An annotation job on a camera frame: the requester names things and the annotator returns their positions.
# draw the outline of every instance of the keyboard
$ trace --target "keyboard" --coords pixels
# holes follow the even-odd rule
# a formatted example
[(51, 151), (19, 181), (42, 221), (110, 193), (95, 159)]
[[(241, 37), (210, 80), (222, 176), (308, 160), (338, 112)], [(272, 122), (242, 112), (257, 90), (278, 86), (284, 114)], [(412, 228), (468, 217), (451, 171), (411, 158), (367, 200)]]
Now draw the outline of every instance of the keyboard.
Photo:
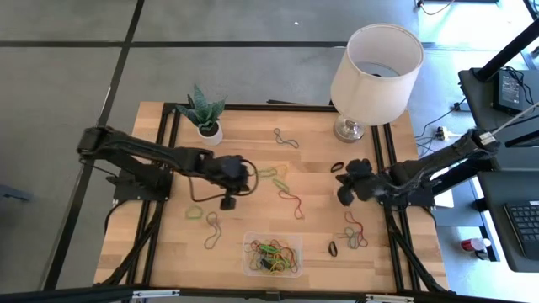
[(539, 201), (504, 204), (520, 249), (526, 258), (539, 260)]

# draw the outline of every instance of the pile of rubber bands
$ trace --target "pile of rubber bands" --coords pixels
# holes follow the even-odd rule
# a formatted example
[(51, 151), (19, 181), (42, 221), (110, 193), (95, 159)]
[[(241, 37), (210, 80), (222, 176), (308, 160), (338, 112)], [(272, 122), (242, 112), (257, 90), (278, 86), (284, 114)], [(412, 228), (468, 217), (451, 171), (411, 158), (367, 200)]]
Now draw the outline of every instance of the pile of rubber bands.
[(272, 178), (271, 181), (280, 190), (277, 195), (279, 195), (281, 199), (297, 201), (297, 207), (294, 209), (294, 217), (298, 220), (305, 219), (302, 212), (302, 200), (300, 197), (291, 194), (290, 187), (288, 187), (284, 181), (281, 181), (281, 179), (285, 178), (287, 172), (288, 167), (286, 165), (279, 165), (276, 167), (258, 170), (257, 174), (259, 175), (259, 178)]
[(253, 240), (244, 243), (245, 252), (249, 259), (249, 269), (263, 274), (284, 274), (287, 271), (293, 274), (298, 271), (297, 253), (295, 249), (282, 245), (273, 239), (261, 242)]

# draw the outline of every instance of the desk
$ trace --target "desk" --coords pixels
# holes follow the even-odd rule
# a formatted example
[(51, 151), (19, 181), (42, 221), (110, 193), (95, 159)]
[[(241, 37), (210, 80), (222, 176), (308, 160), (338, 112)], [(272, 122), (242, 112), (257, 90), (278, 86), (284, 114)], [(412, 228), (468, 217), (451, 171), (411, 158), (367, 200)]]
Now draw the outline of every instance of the desk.
[[(527, 83), (539, 83), (539, 73), (536, 71), (522, 71)], [(501, 126), (511, 117), (492, 108), (494, 100), (494, 84), (492, 82), (479, 82), (472, 71), (460, 71), (462, 91), (468, 100), (473, 119), (478, 127), (492, 130)], [(533, 99), (539, 102), (539, 90), (532, 89)], [(508, 140), (523, 136), (539, 129), (539, 119), (531, 120), (520, 125), (511, 126), (496, 134), (498, 141), (505, 143)], [(539, 153), (535, 148), (499, 148), (498, 155), (492, 160), (496, 170), (539, 171)]]
[[(163, 103), (143, 102), (138, 111), (133, 136), (155, 141)], [(277, 197), (277, 189), (262, 180), (252, 195), (238, 197), (235, 210), (220, 211), (219, 199), (198, 204), (204, 217), (210, 211), (219, 215), (222, 237), (213, 250), (204, 249), (204, 240), (213, 230), (205, 220), (189, 221), (184, 212), (195, 203), (189, 197), (185, 177), (174, 176), (169, 201), (164, 206), (151, 286), (223, 290), (302, 290), (302, 291), (395, 291), (383, 209), (374, 200), (355, 201), (350, 210), (360, 221), (369, 246), (351, 250), (344, 239), (344, 208), (337, 200), (339, 183), (329, 169), (335, 162), (369, 158), (376, 167), (370, 128), (354, 144), (338, 141), (333, 135), (337, 113), (225, 110), (221, 116), (224, 140), (211, 147), (216, 156), (241, 154), (258, 169), (286, 165), (286, 183), (303, 200), (305, 220), (296, 220), (296, 207)], [(295, 139), (299, 149), (275, 143), (273, 129), (279, 127), (283, 139)], [(408, 112), (392, 123), (398, 161), (417, 158), (414, 133)], [(179, 122), (176, 146), (208, 148), (200, 142), (195, 127), (184, 117)], [(220, 193), (204, 180), (195, 180), (195, 196)], [(99, 259), (95, 282), (108, 278), (131, 249), (141, 209), (140, 201), (122, 205), (110, 218), (109, 229)], [(420, 208), (408, 208), (414, 251), (438, 283), (447, 287), (435, 224)], [(303, 241), (303, 274), (296, 279), (247, 277), (241, 267), (243, 235), (247, 231), (294, 233)], [(339, 255), (328, 254), (328, 244), (335, 240)], [(410, 287), (406, 258), (401, 253), (405, 285)], [(137, 280), (140, 282), (141, 266)]]
[(480, 172), (478, 179), (507, 264), (516, 272), (539, 273), (539, 261), (524, 257), (504, 210), (505, 203), (539, 199), (539, 173)]

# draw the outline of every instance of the lamp base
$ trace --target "lamp base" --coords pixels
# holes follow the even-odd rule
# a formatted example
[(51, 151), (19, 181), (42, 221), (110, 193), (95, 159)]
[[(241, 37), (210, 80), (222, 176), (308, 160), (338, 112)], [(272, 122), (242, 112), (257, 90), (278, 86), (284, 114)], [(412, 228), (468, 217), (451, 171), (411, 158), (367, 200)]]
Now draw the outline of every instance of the lamp base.
[(337, 139), (345, 143), (354, 143), (361, 139), (365, 134), (365, 126), (355, 123), (352, 120), (347, 120), (340, 115), (335, 120), (334, 134)]

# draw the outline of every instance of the white pot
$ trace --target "white pot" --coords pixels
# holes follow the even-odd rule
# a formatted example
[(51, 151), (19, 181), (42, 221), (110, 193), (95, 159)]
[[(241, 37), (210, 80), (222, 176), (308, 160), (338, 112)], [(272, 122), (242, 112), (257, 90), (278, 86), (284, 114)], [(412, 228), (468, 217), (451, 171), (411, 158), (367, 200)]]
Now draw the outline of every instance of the white pot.
[(221, 141), (222, 141), (221, 123), (219, 123), (219, 121), (217, 121), (217, 125), (219, 125), (219, 130), (217, 131), (217, 133), (215, 133), (215, 135), (213, 135), (211, 137), (203, 136), (200, 133), (200, 130), (198, 128), (196, 129), (196, 132), (199, 134), (200, 138), (202, 138), (202, 142), (204, 144), (206, 144), (208, 146), (216, 146), (217, 144), (221, 143)]

